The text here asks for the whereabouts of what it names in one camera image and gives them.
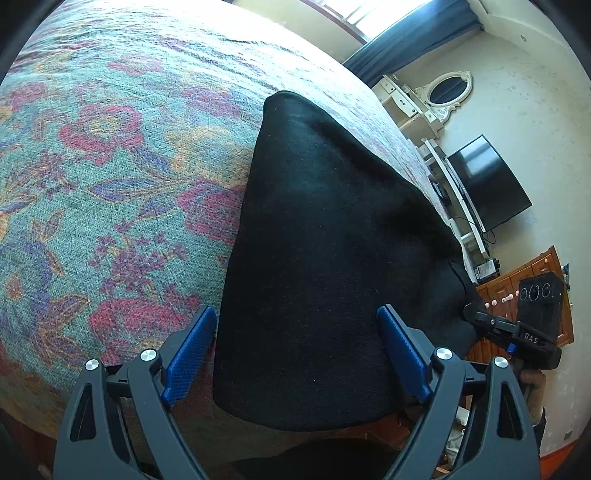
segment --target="television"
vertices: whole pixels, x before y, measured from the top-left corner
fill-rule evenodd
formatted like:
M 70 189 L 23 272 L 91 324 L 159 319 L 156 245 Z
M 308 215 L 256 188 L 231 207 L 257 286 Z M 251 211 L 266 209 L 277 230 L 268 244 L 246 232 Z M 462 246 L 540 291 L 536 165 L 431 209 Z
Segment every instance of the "television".
M 450 155 L 447 162 L 482 232 L 531 207 L 515 175 L 484 135 Z

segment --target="wooden cabinet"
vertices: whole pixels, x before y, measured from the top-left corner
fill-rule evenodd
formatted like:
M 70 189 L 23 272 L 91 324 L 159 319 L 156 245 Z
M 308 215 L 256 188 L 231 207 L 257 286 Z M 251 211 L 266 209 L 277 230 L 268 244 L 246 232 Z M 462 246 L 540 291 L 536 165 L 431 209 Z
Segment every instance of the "wooden cabinet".
M 525 265 L 516 268 L 507 275 L 495 278 L 477 287 L 481 298 L 489 305 L 488 312 L 492 315 L 505 317 L 514 322 L 517 320 L 517 298 L 519 282 L 524 278 L 535 277 L 546 272 L 554 272 L 562 278 L 560 260 L 556 249 L 552 246 L 546 252 L 535 257 Z M 558 328 L 558 346 L 573 343 L 573 319 L 570 313 L 569 295 L 564 289 L 562 321 Z M 494 356 L 506 356 L 506 352 L 491 344 L 488 340 L 480 340 L 466 356 L 473 362 L 488 363 Z

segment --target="white wall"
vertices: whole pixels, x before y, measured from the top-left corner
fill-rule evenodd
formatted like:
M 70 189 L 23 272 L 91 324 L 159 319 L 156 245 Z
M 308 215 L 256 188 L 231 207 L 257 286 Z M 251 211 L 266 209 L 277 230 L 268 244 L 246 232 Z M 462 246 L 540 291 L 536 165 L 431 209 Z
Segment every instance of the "white wall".
M 480 134 L 499 151 L 533 206 L 495 229 L 492 255 L 503 271 L 527 262 L 550 245 L 571 266 L 574 344 L 560 367 L 548 372 L 548 426 L 542 454 L 576 438 L 591 415 L 591 101 L 574 98 L 566 82 L 533 56 L 489 35 L 462 38 L 397 72 L 411 87 L 469 70 L 474 88 L 452 112 L 440 145 L 451 154 Z
M 300 0 L 235 0 L 234 5 L 283 25 L 341 63 L 362 46 L 332 20 Z
M 529 0 L 468 0 L 485 30 L 525 50 L 578 95 L 591 82 L 560 31 Z

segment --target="bedspread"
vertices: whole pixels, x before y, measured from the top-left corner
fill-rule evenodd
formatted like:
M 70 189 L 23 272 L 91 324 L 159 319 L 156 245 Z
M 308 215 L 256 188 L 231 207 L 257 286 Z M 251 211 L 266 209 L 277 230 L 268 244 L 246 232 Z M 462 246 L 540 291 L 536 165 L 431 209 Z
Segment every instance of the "bedspread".
M 129 360 L 219 307 L 278 90 L 439 205 L 374 94 L 266 19 L 219 0 L 67 0 L 42 23 L 0 86 L 0 407 L 55 437 L 85 360 Z M 220 411 L 210 383 L 211 359 L 174 412 L 210 464 L 301 438 Z

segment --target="curtain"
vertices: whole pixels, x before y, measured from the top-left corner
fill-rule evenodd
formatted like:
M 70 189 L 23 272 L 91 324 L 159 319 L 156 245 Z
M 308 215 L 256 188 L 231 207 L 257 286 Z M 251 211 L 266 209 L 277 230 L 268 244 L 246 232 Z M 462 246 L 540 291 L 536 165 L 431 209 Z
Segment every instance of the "curtain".
M 361 47 L 343 65 L 370 88 L 427 52 L 480 27 L 467 0 L 432 0 Z

